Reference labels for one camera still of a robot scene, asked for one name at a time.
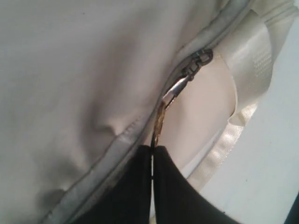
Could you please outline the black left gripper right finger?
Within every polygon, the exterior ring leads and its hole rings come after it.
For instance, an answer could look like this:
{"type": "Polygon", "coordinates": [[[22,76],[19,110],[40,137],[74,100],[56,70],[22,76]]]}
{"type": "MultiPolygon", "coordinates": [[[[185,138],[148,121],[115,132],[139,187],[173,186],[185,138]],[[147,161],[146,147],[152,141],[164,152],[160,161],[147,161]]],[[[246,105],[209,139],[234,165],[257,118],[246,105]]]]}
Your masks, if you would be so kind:
{"type": "Polygon", "coordinates": [[[166,147],[153,150],[153,183],[158,224],[224,224],[226,216],[189,184],[166,147]]]}

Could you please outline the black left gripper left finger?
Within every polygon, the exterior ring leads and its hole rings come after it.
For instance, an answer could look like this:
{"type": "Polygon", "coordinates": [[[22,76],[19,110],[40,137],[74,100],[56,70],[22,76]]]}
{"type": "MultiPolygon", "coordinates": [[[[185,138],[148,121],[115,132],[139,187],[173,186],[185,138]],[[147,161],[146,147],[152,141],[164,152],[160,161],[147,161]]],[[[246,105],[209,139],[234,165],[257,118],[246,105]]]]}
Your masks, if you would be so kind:
{"type": "Polygon", "coordinates": [[[148,224],[151,202],[151,149],[141,145],[111,190],[75,224],[148,224]]]}

